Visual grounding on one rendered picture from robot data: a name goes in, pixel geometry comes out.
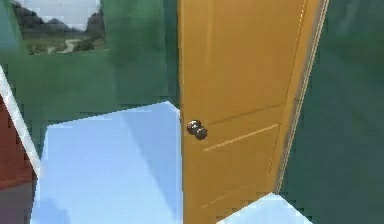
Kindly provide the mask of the dark round door knob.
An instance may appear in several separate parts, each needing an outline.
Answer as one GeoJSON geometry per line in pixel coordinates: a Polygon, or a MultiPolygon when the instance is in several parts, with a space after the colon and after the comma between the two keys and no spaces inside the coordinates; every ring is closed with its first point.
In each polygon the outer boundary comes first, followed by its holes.
{"type": "Polygon", "coordinates": [[[187,124],[187,132],[198,140],[205,139],[208,133],[208,131],[202,126],[199,120],[190,121],[187,124]]]}

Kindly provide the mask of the yellow room door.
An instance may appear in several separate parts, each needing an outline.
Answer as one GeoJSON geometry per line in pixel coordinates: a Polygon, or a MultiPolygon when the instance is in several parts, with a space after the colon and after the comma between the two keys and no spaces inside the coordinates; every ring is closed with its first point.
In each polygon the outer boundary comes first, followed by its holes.
{"type": "Polygon", "coordinates": [[[178,0],[183,224],[280,191],[329,1],[178,0]]]}

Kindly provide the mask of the window with landscape view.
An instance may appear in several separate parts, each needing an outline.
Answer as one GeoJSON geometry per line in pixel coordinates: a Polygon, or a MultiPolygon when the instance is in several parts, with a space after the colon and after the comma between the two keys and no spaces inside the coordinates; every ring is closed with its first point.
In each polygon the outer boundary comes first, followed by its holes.
{"type": "Polygon", "coordinates": [[[107,48],[103,0],[8,0],[30,55],[107,48]]]}

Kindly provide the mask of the red cupboard with white edge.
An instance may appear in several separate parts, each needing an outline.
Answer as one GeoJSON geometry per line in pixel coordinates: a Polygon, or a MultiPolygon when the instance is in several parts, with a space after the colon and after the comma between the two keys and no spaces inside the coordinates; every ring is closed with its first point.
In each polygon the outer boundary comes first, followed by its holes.
{"type": "Polygon", "coordinates": [[[11,97],[0,68],[0,224],[31,224],[36,176],[8,110],[11,97]]]}

